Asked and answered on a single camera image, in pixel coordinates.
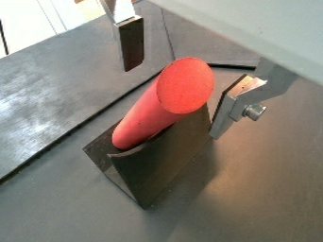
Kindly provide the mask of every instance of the screw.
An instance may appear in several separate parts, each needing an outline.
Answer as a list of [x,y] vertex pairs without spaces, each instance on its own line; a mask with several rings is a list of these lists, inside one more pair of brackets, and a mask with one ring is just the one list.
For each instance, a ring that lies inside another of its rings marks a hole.
[[249,119],[257,121],[264,112],[265,106],[263,106],[260,103],[255,103],[245,107],[241,115],[248,116]]

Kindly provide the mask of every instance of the table surface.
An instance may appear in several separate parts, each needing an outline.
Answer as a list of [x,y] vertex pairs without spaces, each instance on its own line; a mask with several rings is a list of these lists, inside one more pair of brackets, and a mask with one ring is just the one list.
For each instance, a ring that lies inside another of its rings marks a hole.
[[161,9],[145,17],[145,59],[125,73],[107,16],[0,60],[0,180],[173,60]]
[[323,84],[321,1],[151,2]]
[[[215,69],[220,92],[241,71]],[[297,79],[209,140],[147,211],[83,147],[124,116],[147,86],[88,121],[0,187],[1,242],[321,241],[321,87]]]

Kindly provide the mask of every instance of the red cylinder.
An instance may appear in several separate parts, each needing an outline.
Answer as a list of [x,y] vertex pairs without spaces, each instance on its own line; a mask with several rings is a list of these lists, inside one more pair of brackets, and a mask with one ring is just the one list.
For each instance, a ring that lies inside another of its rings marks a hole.
[[197,110],[207,102],[215,76],[197,58],[173,61],[163,70],[112,133],[112,144],[128,149]]

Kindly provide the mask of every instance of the dark gray table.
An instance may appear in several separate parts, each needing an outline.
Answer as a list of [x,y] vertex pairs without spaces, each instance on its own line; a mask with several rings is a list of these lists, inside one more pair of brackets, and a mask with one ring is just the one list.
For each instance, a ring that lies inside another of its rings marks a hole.
[[[209,101],[241,72],[215,70]],[[321,241],[323,89],[299,79],[209,140],[147,211],[100,173],[81,148],[123,117],[128,95],[0,187],[1,242]]]
[[107,16],[0,60],[0,180],[173,60],[161,9],[145,18],[145,59],[124,72]]

